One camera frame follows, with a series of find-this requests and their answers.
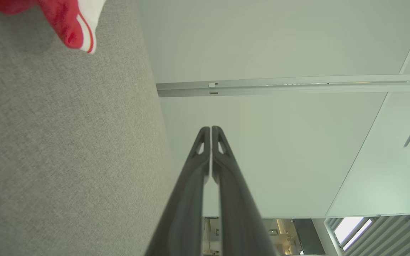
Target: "red fabric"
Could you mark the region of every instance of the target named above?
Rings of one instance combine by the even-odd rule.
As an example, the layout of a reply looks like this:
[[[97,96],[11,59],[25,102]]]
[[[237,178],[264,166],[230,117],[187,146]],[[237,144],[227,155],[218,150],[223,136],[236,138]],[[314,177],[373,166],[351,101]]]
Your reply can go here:
[[[13,15],[28,10],[34,5],[39,5],[45,17],[53,27],[63,43],[73,49],[80,49],[83,45],[83,32],[77,16],[81,15],[78,9],[78,0],[0,0],[0,11]],[[83,19],[88,30],[91,29]]]

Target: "red and white garment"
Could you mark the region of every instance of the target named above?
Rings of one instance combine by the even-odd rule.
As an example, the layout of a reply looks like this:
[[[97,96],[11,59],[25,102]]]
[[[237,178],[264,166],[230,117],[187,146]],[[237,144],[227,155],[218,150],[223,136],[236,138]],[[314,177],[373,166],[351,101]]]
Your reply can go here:
[[[39,5],[63,43],[94,53],[96,27],[106,0],[0,0],[0,11],[14,15]]]

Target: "gray carpet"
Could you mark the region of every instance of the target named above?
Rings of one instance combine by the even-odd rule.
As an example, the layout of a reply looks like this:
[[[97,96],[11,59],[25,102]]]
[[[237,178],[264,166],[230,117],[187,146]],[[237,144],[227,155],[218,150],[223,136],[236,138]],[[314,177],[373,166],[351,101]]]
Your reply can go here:
[[[136,8],[106,3],[94,55],[0,14],[0,255],[144,253],[172,184]]]

